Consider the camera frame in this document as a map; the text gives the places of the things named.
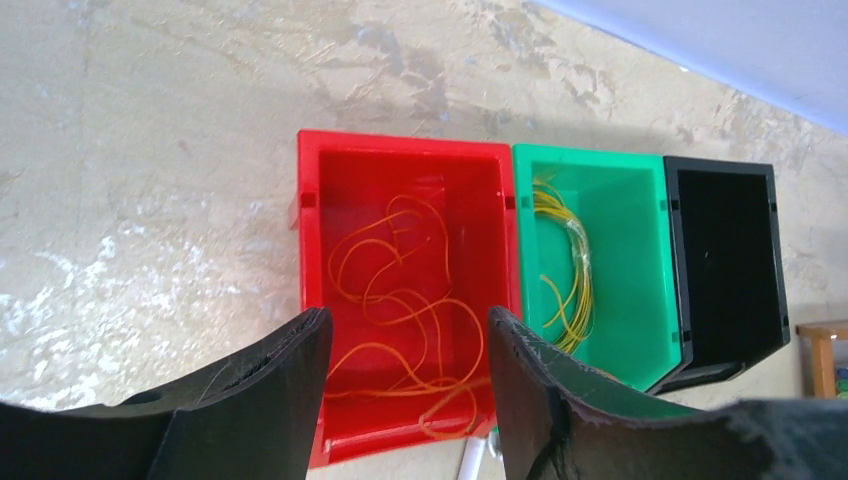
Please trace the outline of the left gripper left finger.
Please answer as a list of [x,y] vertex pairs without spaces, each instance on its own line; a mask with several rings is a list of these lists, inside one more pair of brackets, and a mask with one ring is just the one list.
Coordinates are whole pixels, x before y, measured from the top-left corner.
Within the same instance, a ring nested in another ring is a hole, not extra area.
[[107,406],[1,407],[5,479],[302,479],[333,317],[310,308],[195,372]]

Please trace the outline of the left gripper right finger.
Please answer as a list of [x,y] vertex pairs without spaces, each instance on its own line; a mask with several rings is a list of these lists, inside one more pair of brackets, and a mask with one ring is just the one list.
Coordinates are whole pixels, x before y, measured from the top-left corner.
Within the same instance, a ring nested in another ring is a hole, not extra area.
[[847,405],[744,400],[698,410],[611,379],[488,314],[500,448],[510,479],[843,479]]

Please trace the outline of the white marker orange cap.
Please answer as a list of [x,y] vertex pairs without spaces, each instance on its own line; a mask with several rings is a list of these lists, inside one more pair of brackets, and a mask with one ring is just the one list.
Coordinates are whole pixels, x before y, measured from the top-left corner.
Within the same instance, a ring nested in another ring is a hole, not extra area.
[[485,438],[467,438],[456,479],[477,480],[486,451],[487,441]]

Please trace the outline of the red plastic bin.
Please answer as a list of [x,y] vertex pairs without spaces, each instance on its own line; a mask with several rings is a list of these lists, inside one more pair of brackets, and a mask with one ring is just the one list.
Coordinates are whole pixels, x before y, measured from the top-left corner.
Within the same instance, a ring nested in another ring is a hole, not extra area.
[[510,147],[303,130],[295,210],[301,304],[335,322],[311,466],[492,431],[487,314],[521,309]]

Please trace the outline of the green plastic bin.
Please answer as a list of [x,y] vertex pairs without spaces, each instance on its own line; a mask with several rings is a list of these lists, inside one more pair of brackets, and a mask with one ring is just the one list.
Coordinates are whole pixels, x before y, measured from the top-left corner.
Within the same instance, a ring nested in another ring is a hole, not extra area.
[[[649,391],[683,363],[663,160],[658,155],[517,144],[522,316],[550,343],[580,335],[572,353]],[[541,197],[567,208],[587,233],[591,289],[575,284],[578,244]],[[586,329],[577,303],[591,298]]]

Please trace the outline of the black plastic bin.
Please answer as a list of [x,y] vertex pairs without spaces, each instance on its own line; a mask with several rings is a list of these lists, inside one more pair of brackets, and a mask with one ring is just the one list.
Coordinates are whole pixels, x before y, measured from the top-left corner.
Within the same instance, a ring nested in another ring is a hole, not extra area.
[[732,379],[787,345],[772,165],[664,159],[683,363],[669,393]]

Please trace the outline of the wooden shelf rack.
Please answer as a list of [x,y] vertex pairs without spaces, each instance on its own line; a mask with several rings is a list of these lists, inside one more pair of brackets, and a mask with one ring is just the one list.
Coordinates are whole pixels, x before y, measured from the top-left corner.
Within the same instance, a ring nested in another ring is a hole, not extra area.
[[810,343],[811,378],[817,398],[837,397],[834,341],[847,340],[847,321],[824,321],[796,326],[799,337]]

